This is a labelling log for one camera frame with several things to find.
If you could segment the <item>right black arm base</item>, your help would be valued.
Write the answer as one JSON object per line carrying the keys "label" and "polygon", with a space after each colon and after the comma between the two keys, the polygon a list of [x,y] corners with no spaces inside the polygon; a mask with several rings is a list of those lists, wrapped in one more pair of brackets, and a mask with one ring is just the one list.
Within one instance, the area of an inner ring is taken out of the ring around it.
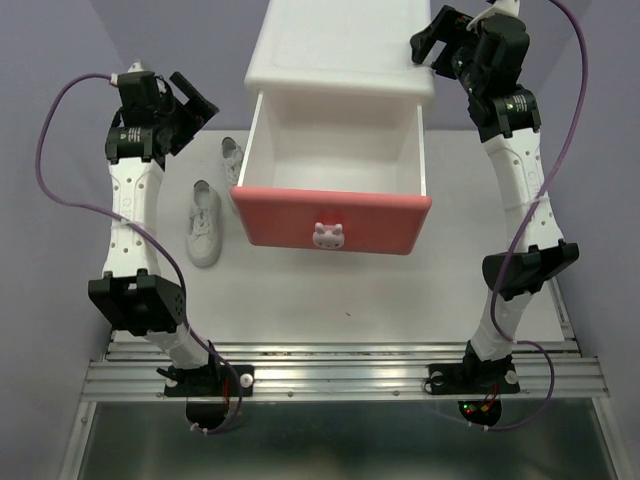
{"label": "right black arm base", "polygon": [[423,390],[436,396],[472,396],[493,393],[497,387],[498,394],[517,394],[521,391],[519,382],[509,383],[506,379],[508,373],[514,373],[514,370],[470,373],[462,364],[429,364]]}

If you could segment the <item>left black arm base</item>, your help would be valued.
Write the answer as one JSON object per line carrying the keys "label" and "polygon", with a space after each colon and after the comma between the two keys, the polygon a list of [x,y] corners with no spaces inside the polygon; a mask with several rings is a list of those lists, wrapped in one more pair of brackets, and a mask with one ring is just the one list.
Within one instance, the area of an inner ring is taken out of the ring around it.
{"label": "left black arm base", "polygon": [[255,368],[253,365],[233,365],[238,380],[224,366],[203,366],[198,369],[157,368],[165,380],[164,395],[170,398],[243,397],[253,395]]}

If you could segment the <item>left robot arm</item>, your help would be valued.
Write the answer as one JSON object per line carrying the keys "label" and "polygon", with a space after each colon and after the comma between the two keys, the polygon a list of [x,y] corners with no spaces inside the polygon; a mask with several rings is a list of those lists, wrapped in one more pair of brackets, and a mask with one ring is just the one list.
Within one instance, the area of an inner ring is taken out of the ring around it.
{"label": "left robot arm", "polygon": [[215,392],[223,371],[195,340],[182,281],[160,269],[156,224],[167,156],[178,155],[218,109],[178,72],[164,79],[140,63],[114,78],[121,107],[105,154],[115,217],[102,276],[88,284],[93,304],[116,331],[155,344],[199,393]]}

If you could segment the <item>dark pink drawer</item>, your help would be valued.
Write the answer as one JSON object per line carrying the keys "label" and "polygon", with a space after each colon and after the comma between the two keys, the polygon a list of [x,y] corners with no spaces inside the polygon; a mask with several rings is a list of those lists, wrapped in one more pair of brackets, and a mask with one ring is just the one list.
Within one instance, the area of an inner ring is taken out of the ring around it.
{"label": "dark pink drawer", "polygon": [[420,103],[262,92],[238,184],[249,242],[316,247],[316,222],[342,224],[340,251],[407,255],[432,206]]}

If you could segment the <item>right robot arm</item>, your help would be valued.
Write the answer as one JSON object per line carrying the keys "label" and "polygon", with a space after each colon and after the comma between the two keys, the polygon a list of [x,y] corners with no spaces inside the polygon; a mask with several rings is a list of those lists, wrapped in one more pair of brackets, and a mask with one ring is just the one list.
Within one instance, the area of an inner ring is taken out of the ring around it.
{"label": "right robot arm", "polygon": [[498,181],[506,252],[482,262],[488,288],[479,326],[460,366],[463,384],[482,390],[506,366],[526,307],[544,284],[578,259],[556,223],[540,158],[541,117],[534,93],[519,82],[530,37],[514,1],[494,1],[475,17],[445,5],[410,39],[411,60],[423,63],[436,43],[435,74],[460,83],[469,116]]}

